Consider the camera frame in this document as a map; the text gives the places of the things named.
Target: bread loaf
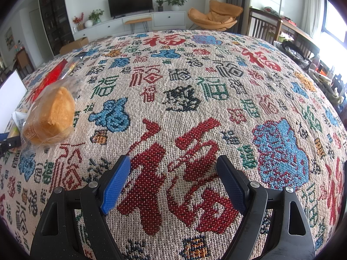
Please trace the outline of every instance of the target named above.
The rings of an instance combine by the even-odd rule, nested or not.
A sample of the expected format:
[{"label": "bread loaf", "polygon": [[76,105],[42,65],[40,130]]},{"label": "bread loaf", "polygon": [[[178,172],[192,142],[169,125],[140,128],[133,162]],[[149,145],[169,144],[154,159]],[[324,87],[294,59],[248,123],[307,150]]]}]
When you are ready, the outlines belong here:
[{"label": "bread loaf", "polygon": [[33,103],[23,135],[34,145],[57,143],[74,130],[74,115],[75,101],[65,87],[44,91]]}]

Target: red package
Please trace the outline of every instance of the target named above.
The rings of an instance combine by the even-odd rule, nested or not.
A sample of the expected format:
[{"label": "red package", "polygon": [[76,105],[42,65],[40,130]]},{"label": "red package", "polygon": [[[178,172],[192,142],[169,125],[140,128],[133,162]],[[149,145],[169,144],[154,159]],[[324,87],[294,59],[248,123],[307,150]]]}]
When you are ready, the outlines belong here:
[{"label": "red package", "polygon": [[64,69],[66,64],[67,60],[63,59],[55,68],[53,68],[42,80],[40,85],[31,92],[31,95],[28,99],[31,99],[32,102],[34,102],[46,86],[57,81],[59,74]]}]

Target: screw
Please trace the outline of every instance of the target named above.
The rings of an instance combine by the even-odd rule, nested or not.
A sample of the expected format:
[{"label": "screw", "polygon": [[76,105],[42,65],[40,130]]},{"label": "screw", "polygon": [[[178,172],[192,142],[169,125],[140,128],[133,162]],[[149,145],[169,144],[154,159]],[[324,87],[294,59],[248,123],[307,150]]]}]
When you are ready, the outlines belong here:
[{"label": "screw", "polygon": [[98,186],[98,182],[97,181],[91,181],[89,184],[88,184],[88,187],[91,187],[91,188],[94,188],[94,187],[97,187]]},{"label": "screw", "polygon": [[55,189],[54,189],[54,192],[55,193],[61,193],[63,191],[63,188],[62,187],[56,187]]},{"label": "screw", "polygon": [[251,187],[255,187],[255,188],[260,187],[260,185],[259,185],[259,183],[258,183],[257,181],[252,181],[252,182],[250,182],[250,186],[251,186]]},{"label": "screw", "polygon": [[293,193],[294,192],[294,189],[290,186],[287,186],[286,187],[286,191],[289,192],[289,193]]}]

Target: patterned woven tablecloth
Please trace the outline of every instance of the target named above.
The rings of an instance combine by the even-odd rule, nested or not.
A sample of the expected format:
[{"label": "patterned woven tablecloth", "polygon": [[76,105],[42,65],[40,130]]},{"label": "patterned woven tablecloth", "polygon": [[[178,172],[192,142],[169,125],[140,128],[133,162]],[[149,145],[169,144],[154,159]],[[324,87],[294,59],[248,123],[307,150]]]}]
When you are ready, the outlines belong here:
[{"label": "patterned woven tablecloth", "polygon": [[[292,60],[262,40],[209,31],[116,37],[65,58],[81,50],[87,55],[71,75],[85,83],[71,138],[0,161],[0,216],[27,252],[52,190],[98,180],[121,154],[131,173],[107,222],[126,259],[222,257],[242,216],[217,176],[221,154],[264,187],[294,187],[316,250],[327,242],[341,210],[347,134]],[[18,110],[61,60],[24,80]],[[93,257],[80,211],[76,218]]]}]

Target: white round vase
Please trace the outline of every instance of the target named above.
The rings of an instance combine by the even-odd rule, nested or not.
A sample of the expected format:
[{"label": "white round vase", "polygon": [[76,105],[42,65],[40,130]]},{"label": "white round vase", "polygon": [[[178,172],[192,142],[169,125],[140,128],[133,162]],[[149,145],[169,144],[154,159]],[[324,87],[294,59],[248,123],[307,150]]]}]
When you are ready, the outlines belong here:
[{"label": "white round vase", "polygon": [[171,6],[171,9],[172,9],[173,11],[179,11],[179,8],[180,8],[179,5],[172,5],[172,6]]},{"label": "white round vase", "polygon": [[92,20],[87,20],[87,21],[84,23],[84,26],[85,26],[86,28],[92,27],[92,26],[93,26],[93,21],[92,21]]}]

